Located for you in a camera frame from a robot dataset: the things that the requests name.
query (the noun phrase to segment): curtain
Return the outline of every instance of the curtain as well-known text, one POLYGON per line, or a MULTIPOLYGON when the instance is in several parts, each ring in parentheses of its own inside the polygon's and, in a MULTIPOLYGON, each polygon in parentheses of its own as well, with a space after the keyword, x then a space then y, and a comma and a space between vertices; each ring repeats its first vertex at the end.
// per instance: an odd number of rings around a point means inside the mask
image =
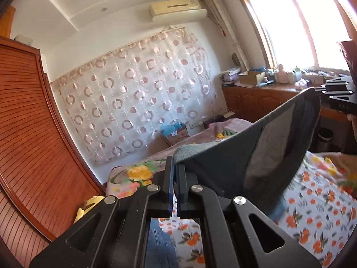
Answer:
POLYGON ((205 2, 208 8, 212 11, 213 15, 215 16, 222 30, 230 38, 233 47, 236 50, 236 54, 241 64, 242 71, 250 70, 251 69, 250 62, 246 57, 242 47, 240 46, 239 40, 236 36, 236 30, 234 28, 233 22, 222 0, 205 0, 205 2))
POLYGON ((207 53, 184 27, 119 47, 51 87, 80 153, 96 165, 150 147, 161 124, 199 122, 219 108, 207 53))

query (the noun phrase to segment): window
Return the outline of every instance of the window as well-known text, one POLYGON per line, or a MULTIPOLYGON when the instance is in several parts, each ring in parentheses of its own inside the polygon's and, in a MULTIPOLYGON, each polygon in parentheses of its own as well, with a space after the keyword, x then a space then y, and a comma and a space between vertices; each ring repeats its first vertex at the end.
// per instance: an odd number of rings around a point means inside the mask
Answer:
POLYGON ((345 70, 339 41, 351 40, 334 0, 249 0, 285 68, 345 70))

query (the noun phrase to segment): wooden window frame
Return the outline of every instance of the wooden window frame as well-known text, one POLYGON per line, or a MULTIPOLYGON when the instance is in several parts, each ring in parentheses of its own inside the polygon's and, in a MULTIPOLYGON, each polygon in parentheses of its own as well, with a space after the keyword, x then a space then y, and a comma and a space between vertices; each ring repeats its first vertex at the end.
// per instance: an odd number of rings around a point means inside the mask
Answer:
MULTIPOLYGON (((274 51, 271 45, 271 42, 268 38, 268 34, 265 30, 265 28, 263 27, 263 25, 261 24, 261 22, 258 19, 258 16, 256 15, 251 3, 249 0, 240 0, 240 2, 242 3, 244 9, 246 10, 248 17, 253 25, 254 31, 257 35, 263 56, 264 56, 264 61, 265 64, 268 68, 274 68, 277 67, 277 62, 274 56, 274 51)), ((310 48, 312 51, 312 55, 313 55, 313 59, 314 59, 314 68, 318 69, 318 70, 323 70, 323 71, 335 71, 335 72, 339 72, 339 73, 343 73, 343 74, 347 74, 349 75, 350 72, 349 71, 345 71, 342 69, 328 69, 328 68, 323 68, 320 67, 318 65, 318 60, 317 60, 317 52, 316 52, 316 48, 315 48, 315 44, 309 29, 309 26, 307 24, 307 21, 301 11, 301 8, 299 6, 299 4, 297 3, 297 0, 292 0, 294 6, 296 7, 298 13, 299 13, 299 17, 302 21, 304 30, 306 32, 306 35, 308 37, 309 40, 309 44, 310 44, 310 48)), ((357 41, 357 26, 356 26, 356 22, 353 21, 352 16, 348 13, 348 11, 346 10, 345 7, 343 7, 343 5, 338 1, 338 0, 334 0, 340 15, 343 19, 343 22, 346 26, 347 32, 349 34, 349 37, 351 39, 354 39, 355 41, 357 41)))

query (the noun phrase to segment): stack of books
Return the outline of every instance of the stack of books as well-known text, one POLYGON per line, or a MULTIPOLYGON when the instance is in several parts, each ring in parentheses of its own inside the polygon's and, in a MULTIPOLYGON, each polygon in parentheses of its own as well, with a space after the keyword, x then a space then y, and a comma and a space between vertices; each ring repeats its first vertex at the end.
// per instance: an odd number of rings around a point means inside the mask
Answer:
POLYGON ((220 73, 222 79, 222 86, 233 86, 238 79, 238 74, 241 72, 240 68, 228 69, 220 73))

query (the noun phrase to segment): wooden wardrobe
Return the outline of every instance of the wooden wardrobe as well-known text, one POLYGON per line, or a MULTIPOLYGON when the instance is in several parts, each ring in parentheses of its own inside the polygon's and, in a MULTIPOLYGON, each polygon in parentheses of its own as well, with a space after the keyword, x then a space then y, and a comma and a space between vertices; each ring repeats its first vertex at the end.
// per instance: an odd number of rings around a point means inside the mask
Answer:
POLYGON ((28 267, 85 200, 103 194, 64 127, 40 51, 0 37, 0 236, 7 247, 28 267))

